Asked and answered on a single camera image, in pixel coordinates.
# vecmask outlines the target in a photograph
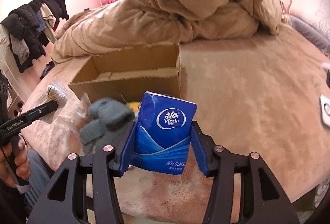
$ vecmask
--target human hand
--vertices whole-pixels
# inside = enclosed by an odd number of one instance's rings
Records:
[[[12,145],[3,147],[5,155],[8,157],[12,153]],[[27,158],[28,148],[25,145],[24,139],[20,137],[19,139],[19,154],[15,157],[15,164],[17,165],[16,174],[22,179],[28,179],[31,175],[30,171],[30,162]],[[5,165],[5,157],[3,156],[2,150],[0,150],[0,179],[9,187],[14,188],[15,184],[12,177],[9,174],[9,171]]]

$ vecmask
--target vinda logo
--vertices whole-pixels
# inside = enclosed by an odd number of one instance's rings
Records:
[[[168,108],[158,114],[156,122],[159,128],[167,130],[184,126],[186,116],[179,109]]]

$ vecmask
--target bedsheet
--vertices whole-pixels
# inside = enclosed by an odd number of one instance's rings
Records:
[[[233,153],[257,151],[265,159],[291,201],[330,174],[330,130],[320,120],[319,97],[330,96],[327,58],[289,26],[277,36],[258,32],[246,39],[196,40],[181,47],[182,98],[198,104],[195,120]],[[57,78],[66,84],[86,57],[55,66],[34,90],[24,111]],[[60,113],[72,116],[79,102],[69,89]],[[31,146],[57,169],[81,144],[60,120],[35,122],[23,130]],[[212,179],[198,170],[190,150],[184,173],[166,175],[133,167],[115,180],[122,212],[171,223],[201,223]],[[91,196],[91,183],[88,192]],[[233,220],[239,208],[235,191]]]

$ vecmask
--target gray knitted toy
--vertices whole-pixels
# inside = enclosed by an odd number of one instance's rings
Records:
[[[87,110],[93,120],[79,132],[85,154],[91,154],[111,143],[126,129],[126,124],[134,119],[134,112],[124,104],[111,98],[100,99]]]

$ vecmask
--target open cardboard box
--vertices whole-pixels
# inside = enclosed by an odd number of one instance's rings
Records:
[[[159,44],[115,50],[93,56],[69,84],[80,99],[110,97],[120,102],[141,101],[144,92],[180,97],[179,44]]]

